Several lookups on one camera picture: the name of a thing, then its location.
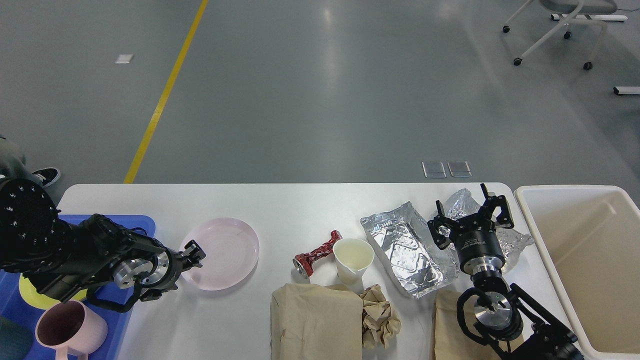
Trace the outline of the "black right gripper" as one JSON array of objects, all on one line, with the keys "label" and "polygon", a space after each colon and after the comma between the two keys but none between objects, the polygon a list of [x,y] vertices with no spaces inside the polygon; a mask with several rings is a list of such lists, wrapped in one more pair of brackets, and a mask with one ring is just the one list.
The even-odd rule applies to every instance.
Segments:
[{"label": "black right gripper", "polygon": [[[503,194],[490,193],[485,183],[480,183],[484,202],[478,215],[460,219],[446,217],[440,200],[435,201],[436,215],[427,222],[433,242],[439,250],[454,244],[459,268],[468,275],[484,270],[500,271],[505,265],[505,255],[499,245],[497,229],[515,227],[509,203]],[[441,233],[449,230],[450,237]]]}]

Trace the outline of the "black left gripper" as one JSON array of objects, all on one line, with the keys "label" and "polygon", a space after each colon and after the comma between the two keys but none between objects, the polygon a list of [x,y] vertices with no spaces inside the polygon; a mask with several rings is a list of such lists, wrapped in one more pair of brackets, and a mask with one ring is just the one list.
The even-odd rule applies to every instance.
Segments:
[{"label": "black left gripper", "polygon": [[201,246],[191,239],[183,248],[183,251],[167,249],[150,259],[121,260],[112,271],[113,280],[120,289],[140,285],[141,302],[158,300],[164,293],[178,289],[176,281],[184,271],[202,268],[206,253]]}]

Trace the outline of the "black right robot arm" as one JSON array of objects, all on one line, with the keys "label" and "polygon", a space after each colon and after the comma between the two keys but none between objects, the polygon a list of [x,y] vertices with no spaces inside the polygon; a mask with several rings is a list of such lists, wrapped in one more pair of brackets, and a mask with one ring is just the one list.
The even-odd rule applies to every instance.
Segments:
[{"label": "black right robot arm", "polygon": [[498,229],[514,221],[503,194],[480,185],[484,202],[476,212],[452,219],[437,200],[436,214],[427,223],[441,250],[453,245],[460,270],[472,287],[455,306],[462,333],[480,346],[490,346],[501,360],[583,360],[578,337],[517,284],[508,284]]}]

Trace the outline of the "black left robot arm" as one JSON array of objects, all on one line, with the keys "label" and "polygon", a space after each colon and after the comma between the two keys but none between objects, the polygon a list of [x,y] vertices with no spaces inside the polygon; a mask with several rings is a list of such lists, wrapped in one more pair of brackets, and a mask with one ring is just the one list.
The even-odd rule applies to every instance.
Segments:
[{"label": "black left robot arm", "polygon": [[126,313],[176,290],[179,276],[201,268],[206,257],[195,240],[174,251],[142,228],[102,214],[72,224],[59,213],[37,183],[2,178],[1,269],[22,274],[39,294],[62,303],[86,290],[90,304]]}]

